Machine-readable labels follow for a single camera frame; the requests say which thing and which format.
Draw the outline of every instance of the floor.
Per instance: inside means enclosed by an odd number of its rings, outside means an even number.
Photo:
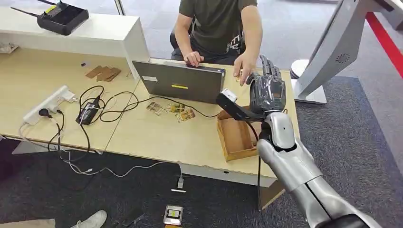
[[[117,14],[113,0],[70,0],[92,13]],[[180,0],[122,0],[127,15],[139,16],[152,57],[170,58],[169,34],[175,23]],[[0,6],[42,8],[34,0],[0,0]],[[261,53],[280,68],[296,59],[309,58],[334,8],[334,1],[258,0],[263,21]],[[394,31],[377,14],[396,45],[403,50],[403,32]],[[403,80],[366,23],[358,59],[340,76],[358,77],[403,174]]]

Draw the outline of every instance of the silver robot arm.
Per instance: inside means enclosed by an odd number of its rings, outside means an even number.
[[[260,157],[293,196],[311,228],[381,227],[343,199],[323,179],[310,152],[294,136],[287,114],[269,114],[262,123],[259,138]]]

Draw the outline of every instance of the desk surface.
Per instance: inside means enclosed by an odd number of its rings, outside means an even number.
[[[152,59],[151,61],[163,63],[167,60]],[[232,66],[202,65],[226,69],[224,88],[230,89],[238,96],[239,105],[249,104],[249,87],[239,86],[239,82],[232,76]],[[292,89],[289,89],[291,86],[289,72],[282,71],[282,76],[288,86],[286,108],[293,121],[294,132],[299,136],[295,103]],[[135,94],[139,100],[152,96],[148,94],[142,82],[137,86]],[[218,105],[177,100],[191,105],[207,115],[214,115],[222,110]],[[169,103],[160,98],[153,99],[153,101],[163,106]],[[217,133],[217,118],[206,118],[196,113],[195,118],[178,123],[174,114],[166,113],[160,116],[152,114],[146,109],[149,103],[140,103],[136,109],[123,115],[106,148],[107,151],[161,161],[208,166],[219,170],[257,174],[258,159],[256,156],[230,162],[225,161]],[[275,177],[268,166],[262,166],[262,175]]]
[[[112,82],[97,82],[96,78],[87,78],[85,74],[92,68],[102,65],[117,67],[122,72]],[[67,85],[79,97],[86,89],[102,85],[111,94],[121,91],[134,91],[134,79],[125,58],[102,57],[64,52],[18,48],[10,55],[0,54],[0,134],[18,137],[22,117],[44,99],[53,94],[62,85]],[[111,97],[105,94],[104,99]],[[122,110],[130,99],[129,95],[118,97],[115,110]],[[66,116],[65,135],[62,144],[77,148],[86,148],[87,141],[75,119],[78,115],[78,103],[63,101],[60,109]],[[61,123],[61,115],[53,115]],[[91,148],[104,150],[118,124],[96,122],[86,126]],[[40,120],[35,126],[27,126],[24,135],[36,141],[48,141],[57,133],[57,128],[49,119]]]

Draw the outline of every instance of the man's arm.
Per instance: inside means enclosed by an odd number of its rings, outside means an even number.
[[[199,63],[204,60],[204,57],[200,56],[197,51],[194,52],[190,45],[189,27],[191,23],[192,18],[179,13],[175,24],[175,38],[182,52],[183,59],[187,63],[198,67]]]
[[[263,29],[258,7],[249,5],[241,11],[243,29],[245,32],[245,52],[240,55],[234,63],[234,76],[238,76],[241,67],[243,68],[240,85],[242,86],[246,78],[256,67],[256,60],[260,52]]]

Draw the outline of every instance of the robotic arm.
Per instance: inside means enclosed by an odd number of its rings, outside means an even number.
[[[263,75],[251,75],[249,110],[238,106],[236,96],[224,89],[217,97],[235,120],[262,122],[257,149],[298,204],[311,228],[380,228],[370,216],[344,200],[322,177],[310,152],[294,136],[285,108],[285,84],[281,74],[265,56]]]

